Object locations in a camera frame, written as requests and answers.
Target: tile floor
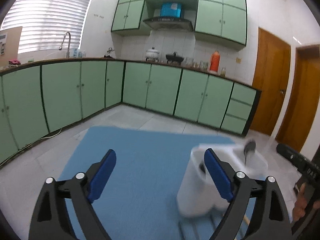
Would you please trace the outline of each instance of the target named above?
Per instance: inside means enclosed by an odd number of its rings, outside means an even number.
[[[28,239],[29,223],[45,179],[59,178],[62,170],[91,126],[167,131],[183,134],[212,134],[231,137],[241,143],[254,138],[257,150],[268,161],[268,175],[274,176],[291,214],[295,202],[293,186],[297,170],[275,151],[276,141],[267,135],[249,131],[238,138],[192,123],[165,117],[129,106],[117,106],[33,147],[0,170],[0,208],[21,240]]]

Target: wooden countertop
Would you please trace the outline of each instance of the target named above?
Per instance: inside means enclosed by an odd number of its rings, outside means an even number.
[[[244,85],[246,87],[258,90],[256,88],[253,88],[252,86],[249,86],[248,84],[242,83],[238,80],[234,80],[231,78],[227,78],[227,77],[221,77],[217,74],[213,74],[213,73],[208,73],[207,71],[203,71],[200,69],[196,69],[196,68],[189,68],[189,67],[184,67],[184,66],[178,66],[178,65],[171,65],[171,64],[167,64],[167,63],[161,63],[161,62],[146,62],[143,60],[127,60],[127,59],[114,59],[114,58],[105,58],[105,57],[86,57],[86,58],[56,58],[56,59],[47,59],[47,60],[41,60],[41,61],[35,61],[35,62],[30,62],[30,63],[25,63],[25,64],[21,64],[17,67],[11,67],[11,68],[6,68],[4,70],[0,70],[0,76],[3,76],[5,74],[11,73],[11,72],[15,72],[21,69],[25,69],[25,68],[29,68],[29,67],[33,67],[33,66],[40,66],[40,65],[47,65],[47,64],[53,64],[53,63],[62,63],[62,62],[69,62],[69,61],[125,61],[125,62],[136,62],[136,63],[150,63],[150,64],[157,64],[157,65],[163,65],[163,66],[169,66],[169,67],[176,67],[176,68],[182,68],[182,69],[188,69],[188,70],[192,70],[192,71],[196,71],[196,72],[201,72],[201,73],[205,73],[211,76],[217,76],[226,80],[230,80],[236,83],[239,83],[241,85]]]

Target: blue box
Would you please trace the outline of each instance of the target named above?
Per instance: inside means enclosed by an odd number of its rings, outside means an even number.
[[[160,16],[181,17],[181,3],[167,2],[161,6]]]

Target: brown door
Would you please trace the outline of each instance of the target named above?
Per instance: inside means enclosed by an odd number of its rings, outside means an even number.
[[[289,44],[259,28],[257,64],[252,86],[262,93],[250,129],[271,135],[288,84],[290,54]]]
[[[320,95],[319,46],[298,48],[290,101],[276,140],[300,151],[310,132]]]

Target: white blinds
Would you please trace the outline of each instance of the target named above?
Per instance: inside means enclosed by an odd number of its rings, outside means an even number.
[[[16,0],[1,29],[23,26],[18,53],[58,49],[67,31],[70,48],[78,48],[89,1]]]

